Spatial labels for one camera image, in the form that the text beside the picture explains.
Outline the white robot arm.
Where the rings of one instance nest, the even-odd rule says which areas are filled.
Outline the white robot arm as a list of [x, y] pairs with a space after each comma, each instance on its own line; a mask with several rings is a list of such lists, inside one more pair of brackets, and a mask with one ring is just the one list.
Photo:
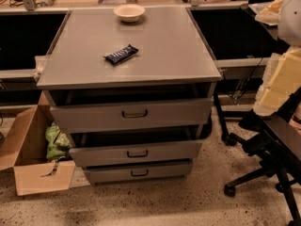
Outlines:
[[301, 0], [283, 0], [278, 14], [277, 35], [290, 45], [278, 57], [277, 65], [267, 65], [256, 94], [253, 111], [267, 117], [301, 87]]

